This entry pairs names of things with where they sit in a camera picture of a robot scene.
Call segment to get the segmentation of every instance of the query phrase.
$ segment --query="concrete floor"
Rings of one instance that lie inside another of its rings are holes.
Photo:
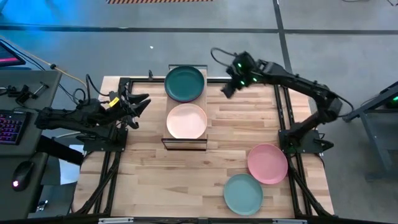
[[[55,26],[261,28],[275,29],[271,0],[215,0],[180,4],[107,5],[105,0],[12,0],[2,23]],[[387,1],[280,0],[285,29],[397,30],[398,7]],[[225,76],[211,47],[246,50],[283,64],[278,34],[0,31],[48,62],[100,86],[105,75],[165,75],[171,63],[207,64],[209,75]],[[396,82],[396,35],[287,35],[293,71],[327,84],[355,107]],[[79,83],[62,78],[70,91]],[[53,106],[73,106],[59,90]],[[320,126],[335,147],[325,153],[335,213],[344,218],[396,223],[396,182],[364,180],[379,168],[360,120]],[[59,130],[53,135],[65,133]]]

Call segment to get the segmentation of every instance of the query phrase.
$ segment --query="wooden table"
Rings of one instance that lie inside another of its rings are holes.
[[[119,78],[104,77],[101,92],[116,91]],[[207,151],[166,151],[160,141],[167,117],[164,84],[134,84],[133,93],[149,93],[152,102],[141,118],[137,118],[140,128],[129,130],[112,216],[239,217],[224,202],[224,184],[232,175],[248,172],[246,157],[254,146],[278,145],[279,119],[272,86],[253,86],[237,92],[230,100],[220,88],[220,84],[208,84]],[[295,120],[304,120],[310,115],[308,98],[295,91],[290,91],[290,97]],[[75,210],[97,187],[103,156],[103,152],[92,153],[82,165]],[[333,213],[321,160],[308,154],[302,157],[309,189],[324,208]],[[262,185],[262,188],[262,207],[250,217],[294,217],[287,177],[279,184]],[[300,208],[304,211],[302,193],[297,189]]]

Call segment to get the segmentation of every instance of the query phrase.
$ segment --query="pink plate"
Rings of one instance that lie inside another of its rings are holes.
[[[167,116],[167,129],[175,138],[199,138],[207,128],[206,113],[197,105],[184,103]]]
[[[251,175],[263,184],[276,184],[287,173],[287,159],[276,146],[260,144],[248,155],[248,167]]]

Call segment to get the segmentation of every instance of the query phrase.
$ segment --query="plate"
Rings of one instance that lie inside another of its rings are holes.
[[[287,174],[287,159],[276,146],[260,144],[248,155],[251,175],[263,184],[277,184]]]
[[[170,111],[166,125],[175,138],[197,139],[206,131],[207,117],[199,106],[184,103]]]
[[[167,74],[164,86],[171,99],[188,103],[201,95],[205,87],[205,78],[196,68],[181,66]]]
[[[234,213],[253,215],[261,208],[262,188],[251,175],[236,174],[224,186],[224,199]]]

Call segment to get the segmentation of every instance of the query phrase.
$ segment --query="rgb keyboard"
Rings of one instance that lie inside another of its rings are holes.
[[[25,111],[0,110],[0,144],[19,144],[29,114]]]

